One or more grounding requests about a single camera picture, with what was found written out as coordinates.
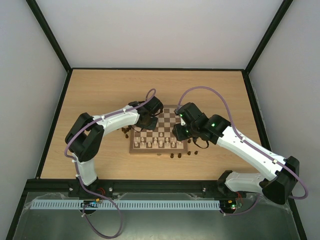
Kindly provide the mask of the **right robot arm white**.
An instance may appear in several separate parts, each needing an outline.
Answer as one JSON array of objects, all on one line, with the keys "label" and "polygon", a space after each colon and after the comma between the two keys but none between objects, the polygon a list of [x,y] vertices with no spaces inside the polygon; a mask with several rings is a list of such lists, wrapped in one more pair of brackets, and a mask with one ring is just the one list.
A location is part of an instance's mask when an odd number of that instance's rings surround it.
[{"label": "right robot arm white", "polygon": [[233,128],[230,121],[220,115],[207,117],[192,102],[176,109],[180,123],[174,125],[172,133],[178,141],[197,139],[213,143],[239,156],[258,173],[228,171],[218,183],[218,191],[229,196],[243,191],[263,194],[270,201],[283,205],[298,182],[300,162],[293,156],[277,155]]}]

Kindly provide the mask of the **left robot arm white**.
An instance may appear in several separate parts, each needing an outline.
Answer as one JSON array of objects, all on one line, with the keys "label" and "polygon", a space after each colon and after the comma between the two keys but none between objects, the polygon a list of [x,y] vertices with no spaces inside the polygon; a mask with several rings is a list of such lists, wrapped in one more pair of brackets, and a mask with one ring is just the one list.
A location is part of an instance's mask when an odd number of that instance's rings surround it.
[{"label": "left robot arm white", "polygon": [[123,108],[102,115],[82,113],[65,137],[64,155],[76,166],[76,177],[85,186],[98,179],[94,157],[102,139],[109,133],[126,126],[154,130],[157,114],[163,111],[162,102],[155,96],[145,101],[133,101]]}]

